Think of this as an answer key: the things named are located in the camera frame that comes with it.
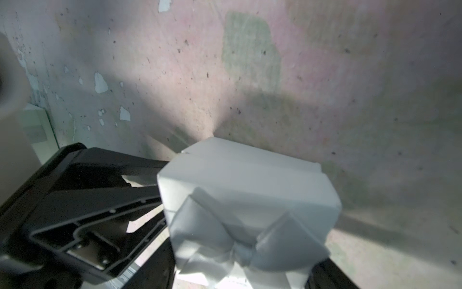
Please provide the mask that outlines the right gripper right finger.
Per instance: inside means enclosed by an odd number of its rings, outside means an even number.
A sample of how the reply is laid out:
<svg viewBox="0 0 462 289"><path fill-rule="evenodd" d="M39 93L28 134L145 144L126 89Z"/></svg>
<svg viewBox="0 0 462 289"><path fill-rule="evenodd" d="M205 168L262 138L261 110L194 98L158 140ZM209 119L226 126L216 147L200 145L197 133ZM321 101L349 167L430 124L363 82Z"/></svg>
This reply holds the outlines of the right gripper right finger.
<svg viewBox="0 0 462 289"><path fill-rule="evenodd" d="M317 264L310 274L305 289L359 289L352 280L328 258Z"/></svg>

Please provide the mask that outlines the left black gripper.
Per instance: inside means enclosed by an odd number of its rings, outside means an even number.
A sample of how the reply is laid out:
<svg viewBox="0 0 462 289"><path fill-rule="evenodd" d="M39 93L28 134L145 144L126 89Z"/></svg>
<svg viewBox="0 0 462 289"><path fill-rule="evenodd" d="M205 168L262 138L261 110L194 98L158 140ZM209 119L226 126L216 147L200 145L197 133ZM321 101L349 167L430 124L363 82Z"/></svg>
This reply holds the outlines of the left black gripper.
<svg viewBox="0 0 462 289"><path fill-rule="evenodd" d="M120 276L166 228L155 177L168 162L82 143L60 149L1 206L1 288L80 289Z"/></svg>

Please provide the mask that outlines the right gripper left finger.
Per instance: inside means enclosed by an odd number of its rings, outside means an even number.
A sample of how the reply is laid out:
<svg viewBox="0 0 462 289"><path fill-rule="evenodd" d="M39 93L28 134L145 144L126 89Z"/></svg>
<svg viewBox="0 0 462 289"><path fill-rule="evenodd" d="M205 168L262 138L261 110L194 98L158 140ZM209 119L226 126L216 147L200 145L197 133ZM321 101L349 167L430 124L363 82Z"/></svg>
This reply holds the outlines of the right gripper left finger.
<svg viewBox="0 0 462 289"><path fill-rule="evenodd" d="M172 289L175 265L172 244L167 238L122 289Z"/></svg>

